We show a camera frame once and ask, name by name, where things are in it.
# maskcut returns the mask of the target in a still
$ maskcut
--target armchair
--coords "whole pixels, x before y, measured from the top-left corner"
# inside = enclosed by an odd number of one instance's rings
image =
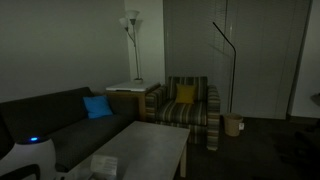
[[[165,85],[146,95],[147,121],[188,128],[188,142],[206,144],[217,150],[220,123],[220,98],[207,77],[173,77]],[[194,104],[175,103],[177,84],[195,85]]]

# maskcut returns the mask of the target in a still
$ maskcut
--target blue pillow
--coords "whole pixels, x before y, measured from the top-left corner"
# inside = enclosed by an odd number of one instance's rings
[[[112,115],[106,96],[83,97],[90,119]]]

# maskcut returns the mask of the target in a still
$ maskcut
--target small wastebasket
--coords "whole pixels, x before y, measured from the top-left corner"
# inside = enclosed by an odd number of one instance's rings
[[[223,119],[225,133],[229,136],[239,136],[239,124],[242,123],[243,117],[239,114],[227,113],[223,115]]]

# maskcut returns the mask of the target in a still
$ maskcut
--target yellow pillow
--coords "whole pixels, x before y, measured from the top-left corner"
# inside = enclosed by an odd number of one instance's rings
[[[193,104],[195,91],[195,85],[177,84],[176,103]]]

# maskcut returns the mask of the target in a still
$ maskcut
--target arc floor lamp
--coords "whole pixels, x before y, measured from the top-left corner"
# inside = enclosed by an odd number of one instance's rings
[[[236,69],[236,57],[237,57],[237,51],[236,48],[233,46],[233,44],[229,41],[229,39],[224,35],[224,33],[221,31],[221,29],[218,27],[218,25],[215,22],[212,22],[212,24],[218,29],[220,34],[223,36],[223,38],[230,44],[234,51],[234,56],[233,56],[233,66],[232,66],[232,79],[231,79],[231,87],[230,87],[230,100],[229,100],[229,112],[232,111],[232,101],[233,101],[233,86],[234,86],[234,74],[235,74],[235,69]]]
[[[138,54],[137,54],[136,30],[134,28],[138,14],[139,14],[139,11],[128,10],[128,11],[126,11],[127,18],[125,18],[125,17],[120,18],[119,21],[120,21],[120,24],[127,31],[127,34],[130,37],[130,39],[132,40],[133,46],[134,46],[134,52],[135,52],[135,57],[136,57],[137,76],[138,76],[137,78],[134,79],[134,82],[142,83],[143,79],[141,78],[141,75],[140,75],[140,68],[139,68]],[[132,25],[132,35],[129,33],[128,19],[130,20],[130,23]]]

